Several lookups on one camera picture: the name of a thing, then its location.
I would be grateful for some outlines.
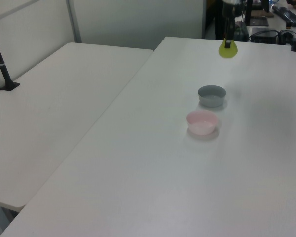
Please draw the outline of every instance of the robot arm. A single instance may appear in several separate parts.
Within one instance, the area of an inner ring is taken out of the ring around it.
[[[235,17],[241,16],[244,0],[222,0],[222,15],[226,18],[225,48],[230,48],[235,32]]]

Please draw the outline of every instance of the metal frame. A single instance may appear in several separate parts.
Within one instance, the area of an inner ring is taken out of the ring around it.
[[[2,18],[4,18],[4,17],[6,17],[6,16],[8,16],[8,15],[14,13],[14,12],[16,12],[16,11],[19,11],[19,10],[21,10],[21,9],[23,9],[23,8],[25,8],[25,7],[29,6],[29,5],[31,5],[31,4],[33,4],[34,2],[37,2],[37,1],[39,1],[39,0],[30,0],[30,1],[28,1],[27,3],[24,3],[24,4],[20,5],[20,6],[17,6],[17,7],[14,8],[14,9],[11,9],[11,10],[9,10],[9,11],[7,11],[7,12],[1,14],[1,15],[0,15],[0,20],[1,20]]]

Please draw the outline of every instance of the table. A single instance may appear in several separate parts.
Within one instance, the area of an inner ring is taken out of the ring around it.
[[[2,237],[296,237],[296,53],[220,44],[166,37]],[[196,137],[208,84],[226,102]]]
[[[0,206],[28,203],[151,53],[69,43],[0,91]]]
[[[286,0],[279,0],[275,4],[275,6],[286,7],[288,10],[290,10],[293,14],[296,15],[296,10],[293,8],[292,5],[287,4]],[[274,14],[274,17],[268,17],[267,21],[269,23],[269,26],[247,26],[249,35],[251,35],[253,27],[273,28],[273,29],[276,29],[278,31],[287,30],[286,29],[286,22],[281,17],[279,17],[277,14],[275,14],[273,9],[270,9],[270,12],[272,12]],[[241,16],[236,17],[235,21],[241,21]],[[289,30],[294,31],[296,33],[296,27],[291,27]]]

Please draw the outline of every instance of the black device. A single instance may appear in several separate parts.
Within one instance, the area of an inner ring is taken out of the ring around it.
[[[277,38],[277,32],[275,29],[267,29],[270,30],[270,32],[264,32],[265,28],[261,27],[253,27],[252,28],[252,36],[251,36],[251,42],[253,43],[268,43],[268,44],[276,44],[276,38]]]
[[[261,0],[261,8],[265,12],[269,10],[269,0]],[[251,11],[253,10],[253,0],[247,0],[245,23],[247,26],[268,26],[266,17],[251,17]]]
[[[1,90],[12,91],[14,88],[20,85],[19,83],[13,82],[11,80],[11,77],[9,75],[8,69],[6,68],[1,52],[0,52],[0,69],[5,80],[5,87],[1,88]]]
[[[249,32],[246,24],[243,21],[237,21],[235,25],[234,41],[248,42]]]
[[[296,26],[296,15],[285,7],[272,6],[274,13],[286,22],[292,22],[292,26]]]

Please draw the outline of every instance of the yellow-green object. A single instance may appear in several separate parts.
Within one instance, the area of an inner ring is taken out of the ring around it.
[[[222,44],[220,45],[218,49],[218,53],[223,58],[232,58],[234,57],[237,52],[238,48],[235,42],[232,40],[230,44],[230,48],[225,48],[226,38],[223,40]]]

